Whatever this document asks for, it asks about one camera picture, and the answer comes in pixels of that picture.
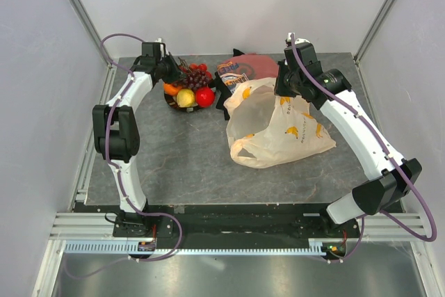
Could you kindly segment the dark purple grape bunch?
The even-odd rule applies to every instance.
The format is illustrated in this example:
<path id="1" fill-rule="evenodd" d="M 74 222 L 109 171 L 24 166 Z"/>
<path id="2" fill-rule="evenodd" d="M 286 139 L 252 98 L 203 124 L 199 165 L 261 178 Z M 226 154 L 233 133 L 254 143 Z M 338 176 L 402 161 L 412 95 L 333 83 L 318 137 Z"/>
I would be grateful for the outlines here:
<path id="1" fill-rule="evenodd" d="M 191 79 L 189 78 L 189 88 L 193 91 L 198 90 L 199 88 L 207 87 L 210 83 L 211 79 Z"/>

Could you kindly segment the beige banana print plastic bag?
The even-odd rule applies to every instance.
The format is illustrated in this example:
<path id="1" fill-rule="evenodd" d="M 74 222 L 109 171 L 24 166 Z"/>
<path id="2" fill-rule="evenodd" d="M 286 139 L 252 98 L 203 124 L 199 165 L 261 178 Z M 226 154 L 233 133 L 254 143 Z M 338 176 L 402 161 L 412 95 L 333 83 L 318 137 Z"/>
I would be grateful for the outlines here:
<path id="1" fill-rule="evenodd" d="M 236 86 L 224 106 L 232 160 L 250 168 L 298 161 L 336 147 L 325 127 L 310 115 L 302 97 L 280 97 L 275 80 L 265 78 Z"/>

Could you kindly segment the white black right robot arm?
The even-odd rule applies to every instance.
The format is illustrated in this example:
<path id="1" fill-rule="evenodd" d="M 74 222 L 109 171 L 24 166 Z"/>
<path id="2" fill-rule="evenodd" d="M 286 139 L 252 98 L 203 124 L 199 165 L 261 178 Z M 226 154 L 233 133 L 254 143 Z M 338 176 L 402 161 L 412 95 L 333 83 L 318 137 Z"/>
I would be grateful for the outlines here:
<path id="1" fill-rule="evenodd" d="M 379 132 L 345 76 L 337 69 L 323 70 L 312 43 L 287 39 L 279 63 L 275 94 L 301 96 L 341 133 L 358 158 L 367 182 L 332 202 L 318 220 L 320 232 L 336 236 L 353 218 L 372 216 L 405 197 L 422 167 L 407 160 Z"/>

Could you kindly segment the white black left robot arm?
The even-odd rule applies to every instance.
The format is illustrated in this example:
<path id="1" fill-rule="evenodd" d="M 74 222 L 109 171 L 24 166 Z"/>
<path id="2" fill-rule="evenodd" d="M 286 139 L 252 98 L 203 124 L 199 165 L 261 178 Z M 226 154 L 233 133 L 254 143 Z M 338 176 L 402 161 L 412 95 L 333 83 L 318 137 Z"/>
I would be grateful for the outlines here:
<path id="1" fill-rule="evenodd" d="M 130 68 L 115 66 L 127 73 L 127 79 L 107 103 L 93 107 L 94 145 L 113 173 L 120 210 L 134 214 L 129 219 L 129 229 L 136 236 L 147 236 L 152 231 L 153 221 L 146 215 L 148 201 L 137 171 L 140 134 L 135 112 L 156 83 L 178 81 L 181 70 L 160 38 L 153 42 L 143 40 L 141 55 Z"/>

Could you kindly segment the orange fruit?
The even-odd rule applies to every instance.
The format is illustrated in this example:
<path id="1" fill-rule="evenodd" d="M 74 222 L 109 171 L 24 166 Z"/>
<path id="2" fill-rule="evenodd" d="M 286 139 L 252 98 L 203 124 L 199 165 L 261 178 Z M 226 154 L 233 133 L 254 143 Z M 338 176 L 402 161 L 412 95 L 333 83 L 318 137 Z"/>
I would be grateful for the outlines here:
<path id="1" fill-rule="evenodd" d="M 164 83 L 163 89 L 165 94 L 176 97 L 179 91 L 182 90 L 182 87 L 175 83 Z"/>

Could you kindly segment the yellow pear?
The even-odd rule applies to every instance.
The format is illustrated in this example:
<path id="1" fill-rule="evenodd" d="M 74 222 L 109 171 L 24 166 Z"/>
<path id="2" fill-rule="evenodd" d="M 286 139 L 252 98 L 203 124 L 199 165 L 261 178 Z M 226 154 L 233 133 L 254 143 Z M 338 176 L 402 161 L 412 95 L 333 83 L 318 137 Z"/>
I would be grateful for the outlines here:
<path id="1" fill-rule="evenodd" d="M 180 108 L 189 108 L 195 105 L 195 93 L 188 88 L 183 88 L 176 96 L 176 103 Z"/>

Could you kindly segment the black fruit plate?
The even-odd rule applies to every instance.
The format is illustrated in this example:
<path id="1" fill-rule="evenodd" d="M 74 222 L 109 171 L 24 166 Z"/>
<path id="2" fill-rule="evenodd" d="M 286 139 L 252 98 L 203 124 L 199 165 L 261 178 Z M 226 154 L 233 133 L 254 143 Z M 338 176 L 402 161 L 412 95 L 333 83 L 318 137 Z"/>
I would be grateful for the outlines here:
<path id="1" fill-rule="evenodd" d="M 216 89 L 210 86 L 190 88 L 186 84 L 164 83 L 163 91 L 168 106 L 185 113 L 209 108 L 216 100 Z"/>

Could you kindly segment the red apple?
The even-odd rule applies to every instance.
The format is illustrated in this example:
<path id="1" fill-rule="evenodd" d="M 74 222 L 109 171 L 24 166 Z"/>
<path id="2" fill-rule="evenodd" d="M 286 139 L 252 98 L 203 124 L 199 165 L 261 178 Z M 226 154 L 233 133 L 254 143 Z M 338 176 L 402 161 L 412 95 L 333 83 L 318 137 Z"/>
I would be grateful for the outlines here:
<path id="1" fill-rule="evenodd" d="M 210 107 L 215 100 L 215 93 L 209 87 L 199 88 L 195 93 L 195 102 L 199 107 Z"/>

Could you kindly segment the black folded garment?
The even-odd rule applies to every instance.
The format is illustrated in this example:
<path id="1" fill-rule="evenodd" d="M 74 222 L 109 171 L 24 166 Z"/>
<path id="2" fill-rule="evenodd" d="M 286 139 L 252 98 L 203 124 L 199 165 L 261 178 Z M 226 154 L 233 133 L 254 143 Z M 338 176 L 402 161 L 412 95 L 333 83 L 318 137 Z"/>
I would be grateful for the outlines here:
<path id="1" fill-rule="evenodd" d="M 240 73 L 240 65 L 234 61 L 234 58 L 242 56 L 244 53 L 238 49 L 233 49 L 233 56 L 231 59 L 219 64 L 215 72 L 214 86 L 220 92 L 220 97 L 216 103 L 216 108 L 223 111 L 225 120 L 229 120 L 229 114 L 224 106 L 226 99 L 232 96 L 233 90 L 236 87 L 235 83 L 229 83 L 232 79 L 242 77 Z"/>

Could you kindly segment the red printed folded t-shirt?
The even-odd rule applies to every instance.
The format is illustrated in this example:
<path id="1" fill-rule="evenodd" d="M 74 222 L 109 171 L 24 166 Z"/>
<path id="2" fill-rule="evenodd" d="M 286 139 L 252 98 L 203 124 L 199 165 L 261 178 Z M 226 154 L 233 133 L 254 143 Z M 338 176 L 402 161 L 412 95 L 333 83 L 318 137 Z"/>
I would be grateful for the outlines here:
<path id="1" fill-rule="evenodd" d="M 278 72 L 279 66 L 270 56 L 259 54 L 234 56 L 217 66 L 218 76 L 230 93 L 234 93 L 243 82 L 276 78 Z"/>

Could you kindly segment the right aluminium frame post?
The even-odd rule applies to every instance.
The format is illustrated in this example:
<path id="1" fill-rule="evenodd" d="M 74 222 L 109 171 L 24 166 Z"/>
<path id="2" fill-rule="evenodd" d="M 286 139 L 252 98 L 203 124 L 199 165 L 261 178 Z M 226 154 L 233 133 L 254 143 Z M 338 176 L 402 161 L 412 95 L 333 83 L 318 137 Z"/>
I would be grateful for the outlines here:
<path id="1" fill-rule="evenodd" d="M 366 54 L 367 50 L 371 46 L 371 43 L 378 34 L 381 26 L 385 22 L 387 16 L 389 15 L 391 9 L 394 7 L 397 0 L 384 0 L 380 6 L 374 20 L 372 21 L 368 31 L 366 32 L 364 39 L 360 43 L 357 52 L 353 56 L 356 64 L 359 64 Z"/>

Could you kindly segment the aluminium frame post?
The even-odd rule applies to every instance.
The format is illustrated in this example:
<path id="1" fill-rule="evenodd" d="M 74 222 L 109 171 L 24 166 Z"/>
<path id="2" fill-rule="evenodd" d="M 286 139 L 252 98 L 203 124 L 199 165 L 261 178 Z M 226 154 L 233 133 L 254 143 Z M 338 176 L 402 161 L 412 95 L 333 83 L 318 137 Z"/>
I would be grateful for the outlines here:
<path id="1" fill-rule="evenodd" d="M 107 64 L 108 68 L 112 67 L 112 64 L 109 62 L 108 57 L 109 53 L 107 51 L 103 51 L 101 48 L 101 38 L 93 24 L 88 11 L 83 5 L 81 0 L 69 0 L 71 6 L 73 7 L 77 17 L 79 18 L 81 24 L 83 25 L 86 33 L 88 34 L 91 42 L 94 44 L 95 48 L 99 52 L 100 56 L 104 60 L 105 64 Z"/>
<path id="2" fill-rule="evenodd" d="M 385 22 L 387 16 L 389 15 L 391 9 L 394 7 L 397 0 L 384 0 L 380 6 L 374 20 L 372 21 L 368 31 L 366 32 L 364 39 L 360 43 L 357 52 L 353 56 L 356 64 L 359 64 L 366 54 L 367 50 L 371 46 L 371 43 L 378 34 L 381 26 Z"/>

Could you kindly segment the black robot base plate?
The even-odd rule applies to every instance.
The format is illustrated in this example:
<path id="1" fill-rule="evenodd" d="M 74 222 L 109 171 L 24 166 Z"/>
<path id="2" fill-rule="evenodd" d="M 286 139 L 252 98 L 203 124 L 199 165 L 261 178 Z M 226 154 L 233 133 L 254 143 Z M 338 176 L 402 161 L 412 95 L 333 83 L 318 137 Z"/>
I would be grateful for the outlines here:
<path id="1" fill-rule="evenodd" d="M 172 239 L 179 233 L 174 218 L 181 225 L 184 243 L 199 243 L 213 236 L 225 243 L 248 234 L 256 244 L 272 237 L 292 243 L 360 235 L 355 219 L 340 225 L 330 223 L 324 204 L 147 205 L 144 211 L 149 216 L 118 213 L 113 236 Z"/>

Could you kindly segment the left aluminium frame post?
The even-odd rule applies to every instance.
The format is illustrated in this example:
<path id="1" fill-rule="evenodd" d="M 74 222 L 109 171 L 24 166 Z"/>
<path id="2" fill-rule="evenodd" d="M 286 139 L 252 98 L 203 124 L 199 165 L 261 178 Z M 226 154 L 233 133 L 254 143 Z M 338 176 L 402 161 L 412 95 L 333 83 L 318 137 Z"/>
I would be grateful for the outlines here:
<path id="1" fill-rule="evenodd" d="M 107 51 L 103 51 L 101 48 L 101 38 L 93 24 L 88 11 L 83 5 L 81 0 L 69 0 L 71 6 L 73 7 L 77 17 L 79 18 L 81 24 L 83 25 L 86 33 L 88 34 L 91 42 L 94 44 L 95 48 L 99 52 L 100 56 L 104 60 L 105 64 L 107 64 L 108 68 L 112 67 L 112 64 L 109 62 L 108 57 L 109 53 Z"/>

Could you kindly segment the aluminium cross rail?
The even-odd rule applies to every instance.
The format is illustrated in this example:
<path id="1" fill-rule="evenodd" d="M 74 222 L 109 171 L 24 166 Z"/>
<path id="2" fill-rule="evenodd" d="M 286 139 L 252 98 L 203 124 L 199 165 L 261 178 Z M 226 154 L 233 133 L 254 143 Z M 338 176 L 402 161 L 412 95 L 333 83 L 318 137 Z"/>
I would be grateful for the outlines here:
<path id="1" fill-rule="evenodd" d="M 394 217 L 418 234 L 425 234 L 423 221 L 418 214 L 399 213 Z M 364 223 L 365 241 L 416 241 L 417 238 L 406 232 L 393 220 L 383 214 L 367 216 Z M 113 225 L 105 221 L 101 213 L 58 213 L 49 235 L 59 240 L 110 240 L 113 238 Z"/>

